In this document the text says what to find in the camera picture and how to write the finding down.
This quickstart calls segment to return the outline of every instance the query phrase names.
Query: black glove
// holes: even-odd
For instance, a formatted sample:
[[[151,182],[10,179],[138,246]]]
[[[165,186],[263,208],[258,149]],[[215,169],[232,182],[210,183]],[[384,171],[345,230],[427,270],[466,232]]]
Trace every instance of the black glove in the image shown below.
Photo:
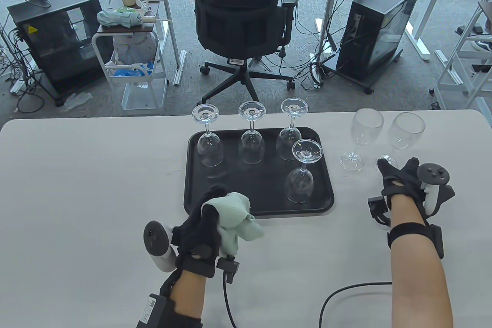
[[[426,194],[422,187],[422,181],[417,177],[417,169],[420,161],[417,158],[411,158],[406,162],[406,165],[401,169],[392,166],[386,159],[379,159],[377,166],[383,175],[383,187],[381,195],[386,196],[388,208],[391,210],[391,197],[396,194],[402,194],[413,198],[415,205],[422,215],[422,219],[426,218],[424,210],[424,201]]]
[[[171,243],[178,247],[176,268],[188,270],[211,278],[215,273],[215,261],[220,248],[217,231],[218,212],[211,205],[202,205],[211,198],[223,197],[223,187],[213,187],[195,204],[186,221],[173,229]]]

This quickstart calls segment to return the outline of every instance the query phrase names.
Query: light green cloth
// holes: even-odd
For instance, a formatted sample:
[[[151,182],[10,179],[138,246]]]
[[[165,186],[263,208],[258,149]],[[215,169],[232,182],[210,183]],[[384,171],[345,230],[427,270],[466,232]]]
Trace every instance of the light green cloth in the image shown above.
[[[265,235],[260,224],[249,213],[249,198],[246,196],[231,192],[227,196],[208,200],[206,204],[215,207],[219,214],[217,229],[222,237],[220,256],[236,256],[238,236],[245,241],[253,241]]]

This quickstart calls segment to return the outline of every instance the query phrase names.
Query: wine glass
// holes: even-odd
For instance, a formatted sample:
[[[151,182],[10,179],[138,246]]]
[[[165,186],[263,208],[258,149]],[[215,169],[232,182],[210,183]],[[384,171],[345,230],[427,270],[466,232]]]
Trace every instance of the wine glass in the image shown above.
[[[224,146],[220,138],[210,131],[209,125],[218,118],[218,109],[210,103],[198,105],[191,113],[197,123],[205,124],[205,133],[198,139],[196,149],[204,166],[217,166],[224,158]]]
[[[393,157],[395,150],[404,150],[415,145],[424,133],[425,129],[426,123],[417,114],[413,114],[411,112],[403,112],[398,114],[391,123],[388,131],[388,141],[392,147],[391,152],[389,155],[379,157],[378,160],[386,159],[392,166],[397,168],[398,162]]]
[[[294,160],[292,147],[294,143],[302,138],[299,129],[294,127],[294,121],[308,112],[306,101],[291,97],[282,101],[282,111],[290,117],[290,126],[281,130],[276,141],[276,150],[278,155],[287,161]]]
[[[355,148],[352,152],[343,154],[340,159],[340,163],[346,170],[359,171],[364,167],[362,157],[356,154],[357,148],[376,141],[383,125],[383,115],[374,109],[362,108],[355,113],[351,128]]]
[[[239,106],[239,115],[249,121],[249,130],[243,133],[239,141],[239,157],[246,164],[257,164],[265,155],[265,141],[254,129],[255,121],[263,118],[265,113],[265,105],[258,101],[246,101]]]
[[[306,165],[321,159],[323,149],[318,142],[304,139],[294,143],[292,154],[302,166],[288,174],[285,180],[285,194],[293,203],[305,203],[314,190],[314,180]]]

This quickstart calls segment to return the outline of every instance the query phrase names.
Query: white rack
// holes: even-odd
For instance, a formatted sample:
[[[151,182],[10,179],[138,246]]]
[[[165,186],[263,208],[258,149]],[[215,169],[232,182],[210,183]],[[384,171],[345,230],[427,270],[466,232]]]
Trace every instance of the white rack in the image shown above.
[[[478,60],[481,65],[490,64],[492,61],[492,52],[469,52],[462,50],[466,41],[490,41],[490,35],[469,36],[482,13],[482,8],[478,6],[449,59],[443,52],[436,50],[435,53],[444,65],[444,70],[437,81],[436,87],[430,89],[429,92],[432,95],[435,94],[439,107],[442,110],[446,110],[447,107],[441,91],[453,91],[454,93],[464,94],[467,96],[467,99],[463,108],[468,109],[475,102],[478,105],[480,112],[492,126],[492,114],[484,99],[485,96],[492,96],[492,90],[486,89],[487,84],[492,82],[492,68],[487,73],[473,73],[470,77],[471,71],[467,72],[466,67],[464,66],[466,60]],[[445,75],[449,75],[454,83],[443,83]]]

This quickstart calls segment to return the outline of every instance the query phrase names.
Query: black computer tower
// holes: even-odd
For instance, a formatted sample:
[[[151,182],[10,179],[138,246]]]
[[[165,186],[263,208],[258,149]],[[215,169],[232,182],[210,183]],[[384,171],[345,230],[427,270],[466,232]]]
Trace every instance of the black computer tower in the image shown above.
[[[64,95],[104,75],[92,46],[99,28],[99,0],[48,0],[40,7],[24,2],[8,7],[38,68],[54,90]],[[105,62],[113,52],[111,38],[98,40]]]
[[[337,70],[362,80],[399,45],[417,0],[354,0],[343,35]]]

